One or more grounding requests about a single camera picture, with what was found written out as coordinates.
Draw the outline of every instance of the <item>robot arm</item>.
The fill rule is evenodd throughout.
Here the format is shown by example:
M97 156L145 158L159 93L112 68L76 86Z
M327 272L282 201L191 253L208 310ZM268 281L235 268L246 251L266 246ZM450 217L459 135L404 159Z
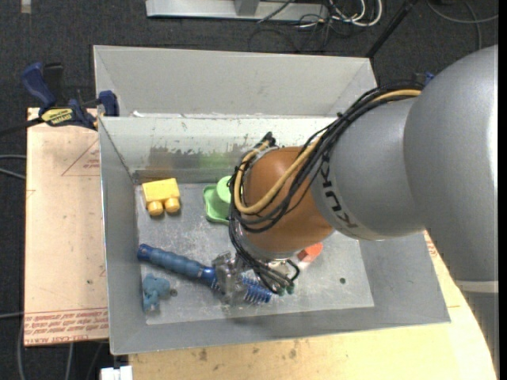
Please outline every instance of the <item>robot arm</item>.
M381 240L426 229L475 312L497 300L497 56L475 52L423 91L366 93L303 147L262 141L231 181L236 248L265 264L333 230Z

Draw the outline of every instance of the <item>yellow plastic object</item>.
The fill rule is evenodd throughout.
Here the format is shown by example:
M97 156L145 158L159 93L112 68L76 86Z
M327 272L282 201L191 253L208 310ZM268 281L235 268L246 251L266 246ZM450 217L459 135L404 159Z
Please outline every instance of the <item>yellow plastic object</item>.
M165 179L143 183L146 208L152 217L164 212L174 213L180 209L180 189L176 179Z

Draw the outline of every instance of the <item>cardboard sheet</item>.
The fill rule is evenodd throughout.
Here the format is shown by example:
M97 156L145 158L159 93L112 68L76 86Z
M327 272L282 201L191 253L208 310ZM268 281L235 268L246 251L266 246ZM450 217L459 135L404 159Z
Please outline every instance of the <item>cardboard sheet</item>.
M25 346L107 338L97 132L27 136Z

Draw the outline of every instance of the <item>green plastic object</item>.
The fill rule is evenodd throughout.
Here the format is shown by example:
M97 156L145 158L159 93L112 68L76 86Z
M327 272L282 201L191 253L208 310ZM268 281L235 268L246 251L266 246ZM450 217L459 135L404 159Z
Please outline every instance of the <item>green plastic object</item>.
M217 184L210 184L203 190L204 203L206 204L206 219L211 222L229 224L229 204L231 194L227 182L231 176L222 177Z

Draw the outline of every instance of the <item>cable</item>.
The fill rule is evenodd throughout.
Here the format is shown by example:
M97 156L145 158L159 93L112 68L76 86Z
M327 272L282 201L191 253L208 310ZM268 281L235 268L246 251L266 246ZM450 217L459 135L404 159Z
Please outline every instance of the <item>cable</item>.
M69 356L67 357L67 368L65 369L65 380L71 376L72 356L74 354L74 343L69 346Z
M0 154L0 159L26 159L25 155L18 155L18 154ZM17 177L18 179L26 179L26 176L12 172L11 170L0 168L0 173L4 173L6 175Z
M93 355L92 363L90 364L90 368L88 369L88 372L86 373L85 380L89 380L90 379L92 371L95 368L95 363L97 362L98 356L100 355L101 349L102 349L103 346L104 346L104 343L100 342L100 344L98 345L97 350L95 351L95 355Z
M397 84L397 86L401 86L401 88L387 89L384 86L366 92L342 117L338 118L333 123L323 128L321 131L318 131L318 133L322 131L324 132L315 141L314 138L318 133L313 134L304 144L302 152L299 153L299 156L296 158L291 167L288 168L286 173L273 185L270 190L268 190L268 193L263 196L260 201L251 206L252 208L242 207L241 196L239 195L242 191L243 173L249 167L249 160L253 157L253 155L249 156L251 153L247 154L247 156L243 158L240 167L237 168L236 176L231 179L230 189L234 194L234 201L231 203L231 206L234 205L233 211L236 211L235 214L232 215L232 218L239 221L245 230L252 233L264 232L274 226L287 213L288 205L290 204L292 197L299 190L304 180L310 175L311 170L314 169L320 157L326 152L326 150L329 150L333 147L341 133L358 116L362 115L365 111L369 111L371 108L384 104L385 102L417 96L421 91L419 85L407 85L406 83L403 83ZM297 169L297 167L300 165L302 166L299 172L295 175L291 187L288 190L288 194L279 202L276 207L274 207L274 209L272 209L268 214L262 215L257 219L244 219L241 217L239 212L246 211L246 214L258 214L262 212L268 205L269 201L272 200L274 195L278 192L281 185L287 180L287 177L291 176L295 172L295 169ZM253 225L257 225L268 220L269 223L262 227L252 227Z
M14 317L22 317L23 315L25 315L25 313L22 311L18 313L3 313L2 315L0 315L0 320Z
M255 214L266 207L266 205L273 199L273 197L276 195L277 192L280 191L280 188L284 185L284 183L287 181L287 179L294 173L294 171L298 168L303 161L308 158L311 151L315 148L315 145L318 143L319 138L317 138L308 148L305 149L305 151L297 157L297 159L292 163L292 165L285 171L285 173L278 179L278 181L269 189L269 191L255 204L246 207L243 205L243 202L241 200L241 194L239 191L240 188L240 181L243 176L243 170L240 168L238 172L236 173L236 182L235 182L235 190L234 190L234 203L236 205L236 208L238 211L242 212L243 214ZM251 153L248 153L243 160L243 162L247 162L250 160L254 155L256 155L258 152L250 156Z
M10 170L7 170L7 169L0 168L0 173L4 173L9 176L17 177L18 179L26 180L26 176L19 174L19 173L11 172Z
M20 380L25 380L25 371L23 370L23 359L21 358L21 348L23 344L23 329L25 327L25 319L21 319L21 325L19 328L19 335L17 337L17 350L16 350L16 360L17 360L17 372L19 374Z
M481 25L477 22L477 15L475 15L475 11L472 9L472 6L468 4L468 2L465 2L465 6L468 8L468 11L470 11L472 18L474 18L475 21L475 29L477 29L477 50L479 51L482 48Z
M382 0L375 0L375 5L377 7L377 13L373 20L370 20L369 22L361 22L360 20L364 17L366 13L366 2L364 0L360 0L361 4L361 12L358 14L353 14L352 16L345 16L340 9L337 7L337 1L334 0L327 0L330 4L330 11L333 10L336 14L331 14L331 18L337 21L350 23L352 25L356 25L358 27L371 27L375 24L377 24L380 21L380 18L382 17L383 12L383 4Z
M294 0L287 0L284 4L282 4L278 9L273 11L272 13L268 14L266 17L262 18L257 22L257 24L263 23L267 20L271 20L273 17L275 17L280 11L282 11L285 7L287 7L289 4L291 4Z
M26 159L25 155L7 154L0 155L0 159Z
M426 0L426 4L428 5L428 7L438 16L444 18L445 20L449 20L449 21L452 21L452 22L457 22L458 24L481 24L483 22L488 22L488 21L492 21L492 20L496 20L498 18L498 14L495 14L493 15L492 17L488 17L488 18L481 18L479 20L461 20L459 18L452 18L452 17L448 17L446 16L445 14L442 14L440 11L438 11L434 6L432 6L429 2L429 0Z

